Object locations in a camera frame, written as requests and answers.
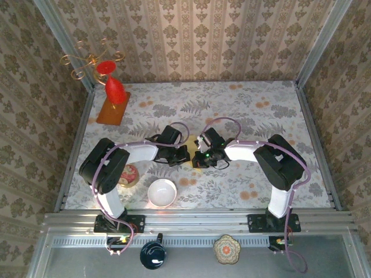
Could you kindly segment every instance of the blue mug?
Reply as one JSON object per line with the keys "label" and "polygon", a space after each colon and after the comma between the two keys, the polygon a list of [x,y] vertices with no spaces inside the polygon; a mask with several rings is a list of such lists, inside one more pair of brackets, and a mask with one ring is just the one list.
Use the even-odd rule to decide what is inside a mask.
{"label": "blue mug", "polygon": [[140,262],[147,269],[158,269],[166,259],[162,236],[162,233],[159,233],[155,242],[147,242],[140,251]]}

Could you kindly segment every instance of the orange wooden block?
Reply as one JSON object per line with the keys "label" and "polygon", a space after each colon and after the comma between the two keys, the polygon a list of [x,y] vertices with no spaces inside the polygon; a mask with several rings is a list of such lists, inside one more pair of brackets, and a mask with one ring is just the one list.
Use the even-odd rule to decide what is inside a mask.
{"label": "orange wooden block", "polygon": [[130,93],[126,92],[126,95],[128,98],[122,104],[112,104],[108,98],[106,98],[97,118],[97,123],[119,126],[130,99]]}

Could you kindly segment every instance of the table surface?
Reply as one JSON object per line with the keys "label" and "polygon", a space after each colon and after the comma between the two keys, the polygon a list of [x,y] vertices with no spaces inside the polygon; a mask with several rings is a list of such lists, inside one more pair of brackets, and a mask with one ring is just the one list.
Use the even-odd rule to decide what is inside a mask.
{"label": "table surface", "polygon": [[[183,122],[190,128],[192,139],[219,116],[240,122],[240,140],[266,141],[273,134],[281,134],[312,171],[311,181],[297,190],[293,206],[330,207],[293,82],[146,83],[125,87],[132,96],[120,126],[96,123],[106,93],[103,86],[95,89],[65,209],[97,208],[78,168],[101,138],[116,143],[138,141],[160,133],[172,122]],[[213,127],[224,139],[234,137],[238,131],[227,120]],[[183,127],[179,126],[179,130],[185,134]],[[129,189],[118,186],[128,209],[154,209],[148,202],[147,190],[159,178],[172,180],[177,187],[177,198],[169,209],[265,208],[270,201],[272,185],[257,163],[231,162],[226,170],[193,169],[190,162],[175,167],[155,162],[134,165],[140,174],[139,182]]]}

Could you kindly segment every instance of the wall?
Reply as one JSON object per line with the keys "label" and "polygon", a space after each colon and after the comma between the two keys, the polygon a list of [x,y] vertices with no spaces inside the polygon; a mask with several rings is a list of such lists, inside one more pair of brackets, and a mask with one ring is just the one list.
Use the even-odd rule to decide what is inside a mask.
{"label": "wall", "polygon": [[86,92],[32,1],[0,1],[0,277],[22,277],[54,209]]}
{"label": "wall", "polygon": [[294,80],[334,1],[52,0],[74,42],[125,51],[125,82]]}
{"label": "wall", "polygon": [[371,1],[353,0],[306,84],[337,193],[371,257]]}

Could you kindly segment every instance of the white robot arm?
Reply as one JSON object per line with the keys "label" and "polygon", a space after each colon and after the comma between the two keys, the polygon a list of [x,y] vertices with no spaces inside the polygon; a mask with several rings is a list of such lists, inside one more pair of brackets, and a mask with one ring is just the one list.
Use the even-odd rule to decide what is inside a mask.
{"label": "white robot arm", "polygon": [[[259,142],[237,142],[236,140],[230,139],[227,141],[223,140],[223,143],[217,147],[217,144],[215,144],[215,141],[218,142],[218,140],[215,140],[215,138],[217,138],[217,134],[214,132],[215,131],[213,129],[211,129],[211,131],[208,130],[202,135],[202,137],[198,138],[198,142],[196,142],[196,144],[199,146],[204,146],[201,142],[201,140],[203,140],[204,142],[207,142],[206,144],[208,145],[208,148],[204,147],[202,152],[196,152],[195,157],[192,160],[193,167],[206,168],[209,166],[214,166],[218,160],[247,160],[259,163],[268,180],[272,183],[271,200],[268,205],[268,210],[276,218],[282,218],[287,212],[289,198],[292,191],[292,184],[301,178],[304,169],[293,159],[287,156],[283,156],[281,161],[278,161],[275,156],[281,155],[281,153],[275,153],[273,148],[264,146],[264,144]],[[98,144],[96,148],[98,147],[98,149],[102,150],[104,147],[106,147],[104,149],[105,151],[112,148],[112,141],[106,138],[102,139],[100,143],[102,141],[105,141],[106,143],[101,146]],[[284,147],[290,149],[292,152],[295,152],[294,149],[281,136],[275,135],[268,141],[281,145],[286,143]],[[142,160],[155,160],[155,158],[158,157],[159,148],[154,142],[143,141],[135,144],[125,144],[118,150],[119,152],[116,153],[116,156],[121,156],[121,158],[112,158],[110,161],[116,163],[114,166],[121,164],[121,170],[117,170],[118,167],[112,169],[112,166],[108,164],[106,171],[103,172],[102,175],[110,175],[108,171],[114,172],[115,174],[112,174],[112,177],[106,178],[105,180],[102,178],[98,179],[100,182],[97,184],[97,189],[100,193],[98,194],[98,198],[106,212],[108,212],[109,215],[114,218],[118,218],[125,213],[125,206],[122,205],[119,199],[117,188],[115,186],[123,167],[127,163],[134,163]],[[94,169],[94,167],[89,166],[89,161],[90,164],[93,162],[96,164],[97,162],[100,162],[100,159],[104,154],[106,154],[106,152],[101,152],[97,157],[98,159],[89,159],[88,157],[81,166],[80,175],[85,179],[85,181],[88,182],[88,184],[91,184],[93,174],[92,170]],[[189,161],[189,158],[182,160],[182,163],[185,161]]]}

